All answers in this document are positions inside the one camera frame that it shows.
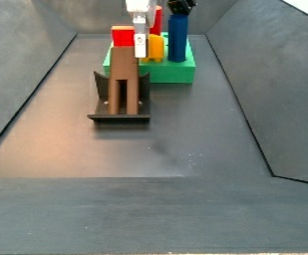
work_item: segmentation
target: orange block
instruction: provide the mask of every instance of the orange block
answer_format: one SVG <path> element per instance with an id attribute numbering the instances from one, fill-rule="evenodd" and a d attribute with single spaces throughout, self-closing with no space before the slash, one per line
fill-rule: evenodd
<path id="1" fill-rule="evenodd" d="M 113 26 L 111 34 L 114 46 L 134 46 L 135 45 L 135 28 L 134 26 Z"/>
<path id="2" fill-rule="evenodd" d="M 158 35 L 149 36 L 149 56 L 142 59 L 142 62 L 154 60 L 161 62 L 163 58 L 163 37 Z"/>

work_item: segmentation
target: gray wall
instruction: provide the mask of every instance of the gray wall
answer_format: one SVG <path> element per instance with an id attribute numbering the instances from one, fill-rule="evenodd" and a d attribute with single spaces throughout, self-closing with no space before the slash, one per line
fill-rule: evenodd
<path id="1" fill-rule="evenodd" d="M 308 15 L 238 0 L 206 36 L 272 171 L 308 181 Z"/>
<path id="2" fill-rule="evenodd" d="M 130 24 L 126 0 L 43 0 L 67 24 L 83 34 L 109 34 L 114 24 Z M 189 33 L 205 34 L 236 0 L 198 0 L 191 11 Z M 165 8 L 165 29 L 169 11 Z"/>
<path id="3" fill-rule="evenodd" d="M 0 131 L 74 36 L 39 0 L 0 0 Z"/>

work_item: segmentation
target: red block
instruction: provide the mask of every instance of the red block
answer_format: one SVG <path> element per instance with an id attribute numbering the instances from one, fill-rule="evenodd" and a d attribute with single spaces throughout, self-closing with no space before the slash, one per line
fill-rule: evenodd
<path id="1" fill-rule="evenodd" d="M 150 28 L 150 34 L 158 35 L 161 33 L 161 23 L 162 23 L 162 10 L 161 6 L 155 6 L 155 20 L 154 26 Z"/>
<path id="2" fill-rule="evenodd" d="M 113 26 L 114 46 L 135 45 L 135 28 L 134 26 Z"/>

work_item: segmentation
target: green base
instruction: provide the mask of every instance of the green base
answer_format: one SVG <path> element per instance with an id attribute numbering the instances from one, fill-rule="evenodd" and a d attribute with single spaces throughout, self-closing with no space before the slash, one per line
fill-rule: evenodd
<path id="1" fill-rule="evenodd" d="M 195 63 L 193 59 L 193 53 L 186 42 L 186 61 L 175 63 L 167 60 L 167 33 L 161 33 L 165 43 L 165 57 L 162 62 L 157 63 L 149 61 L 147 63 L 139 63 L 141 75 L 150 73 L 151 83 L 154 84 L 191 84 L 194 77 Z M 110 75 L 110 50 L 103 62 L 104 74 Z"/>

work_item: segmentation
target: blue block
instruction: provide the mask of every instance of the blue block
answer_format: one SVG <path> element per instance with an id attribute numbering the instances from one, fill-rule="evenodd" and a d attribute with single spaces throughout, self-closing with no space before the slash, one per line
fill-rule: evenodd
<path id="1" fill-rule="evenodd" d="M 167 59 L 173 62 L 183 62 L 187 36 L 187 16 L 173 14 L 169 17 L 169 43 Z"/>

